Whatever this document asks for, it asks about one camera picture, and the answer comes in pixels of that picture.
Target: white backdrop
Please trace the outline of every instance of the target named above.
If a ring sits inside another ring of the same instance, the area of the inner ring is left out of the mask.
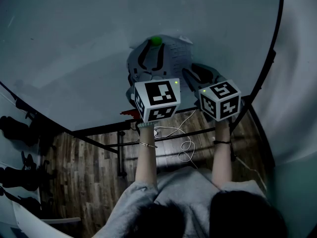
[[[0,81],[70,130],[121,122],[130,47],[185,35],[194,62],[250,94],[275,29],[279,0],[0,0]],[[182,93],[181,109],[193,106]]]
[[[317,0],[285,0],[276,57],[253,102],[276,165],[317,151]]]

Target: black strap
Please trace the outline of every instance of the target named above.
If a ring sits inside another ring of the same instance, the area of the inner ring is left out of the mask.
[[[215,140],[213,143],[214,143],[215,145],[217,145],[217,144],[230,144],[230,141],[224,142],[224,141],[217,141],[217,140]]]

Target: curved white wall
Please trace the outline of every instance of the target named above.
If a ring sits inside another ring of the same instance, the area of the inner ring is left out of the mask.
[[[317,0],[285,0],[274,64],[253,102],[277,165],[317,151]]]

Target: white cable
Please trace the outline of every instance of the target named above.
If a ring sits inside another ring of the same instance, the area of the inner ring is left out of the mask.
[[[261,181],[261,183],[262,183],[264,189],[266,190],[266,185],[265,185],[264,181],[262,180],[262,177],[260,176],[260,173],[258,172],[258,170],[249,168],[248,165],[245,164],[245,163],[244,163],[239,157],[237,157],[237,156],[236,156],[236,159],[237,159],[243,166],[245,166],[248,170],[254,171],[254,172],[256,172],[256,173],[258,174],[258,176],[259,176],[259,178],[260,178],[260,181]]]
[[[169,135],[167,135],[167,136],[165,136],[165,137],[162,137],[162,138],[169,137],[169,136],[173,135],[173,134],[174,134],[176,131],[178,131],[178,130],[180,130],[182,133],[186,134],[186,133],[185,133],[183,130],[181,130],[180,128],[181,128],[181,126],[184,124],[184,122],[186,122],[186,121],[194,114],[194,112],[192,112],[192,114],[191,114],[189,117],[187,117],[187,118],[181,123],[181,125],[180,125],[178,128],[175,128],[175,127],[165,127],[165,126],[156,126],[156,127],[154,127],[154,130],[159,129],[159,128],[163,128],[163,129],[166,129],[166,128],[175,129],[175,131],[173,131],[173,132],[170,133]],[[181,146],[180,146],[183,151],[178,154],[178,159],[179,159],[181,162],[191,162],[191,163],[193,163],[193,165],[195,166],[195,168],[198,169],[198,167],[197,167],[197,166],[195,165],[195,163],[192,161],[192,158],[193,158],[194,153],[195,153],[195,143],[190,139],[189,136],[187,136],[187,137],[188,137],[189,140],[183,142],[183,143],[181,144]],[[186,143],[189,143],[189,145],[188,145],[188,147],[187,147],[186,149],[184,149],[184,148],[183,148],[183,145],[186,144]],[[192,155],[189,156],[189,154],[188,154],[186,151],[188,151],[188,149],[192,146],[192,144],[194,145],[194,148],[193,148]],[[181,153],[187,155],[188,160],[183,161],[183,160],[180,158],[180,154],[181,154]]]

